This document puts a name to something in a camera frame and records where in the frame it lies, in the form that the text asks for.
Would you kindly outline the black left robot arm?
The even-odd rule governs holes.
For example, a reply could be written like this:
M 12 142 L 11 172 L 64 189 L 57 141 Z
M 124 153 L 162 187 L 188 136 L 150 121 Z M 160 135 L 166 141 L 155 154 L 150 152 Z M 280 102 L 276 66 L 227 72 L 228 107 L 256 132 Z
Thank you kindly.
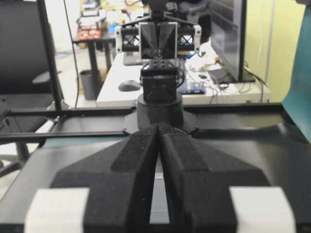
M 26 233 L 152 233 L 150 222 L 159 126 L 195 130 L 177 89 L 186 78 L 174 65 L 180 34 L 193 35 L 199 48 L 201 27 L 172 17 L 165 0 L 147 1 L 147 16 L 116 28 L 118 51 L 137 34 L 143 93 L 132 114 L 137 131 L 126 139 L 58 170 L 48 188 L 36 191 L 27 211 Z

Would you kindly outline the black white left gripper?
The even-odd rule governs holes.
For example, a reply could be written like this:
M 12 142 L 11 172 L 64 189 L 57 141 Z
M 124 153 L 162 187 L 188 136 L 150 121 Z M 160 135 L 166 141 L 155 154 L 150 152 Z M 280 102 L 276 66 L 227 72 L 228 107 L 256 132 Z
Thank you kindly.
M 179 51 L 199 51 L 202 29 L 174 17 L 168 0 L 144 0 L 148 12 L 115 28 L 116 52 L 139 52 L 141 59 L 176 59 Z

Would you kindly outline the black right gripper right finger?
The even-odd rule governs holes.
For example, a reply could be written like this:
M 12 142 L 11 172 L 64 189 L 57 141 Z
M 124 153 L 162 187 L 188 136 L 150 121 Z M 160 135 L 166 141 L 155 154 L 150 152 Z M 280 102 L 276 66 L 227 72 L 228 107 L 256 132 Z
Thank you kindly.
M 193 233 L 294 233 L 292 207 L 263 171 L 165 123 L 164 173 Z

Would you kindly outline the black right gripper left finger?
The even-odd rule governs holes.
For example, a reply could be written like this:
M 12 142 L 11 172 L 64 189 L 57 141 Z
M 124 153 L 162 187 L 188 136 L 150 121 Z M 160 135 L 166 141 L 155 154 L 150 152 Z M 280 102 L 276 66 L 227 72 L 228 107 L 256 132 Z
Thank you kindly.
M 141 232 L 150 221 L 158 153 L 158 126 L 59 170 L 36 191 L 27 233 Z

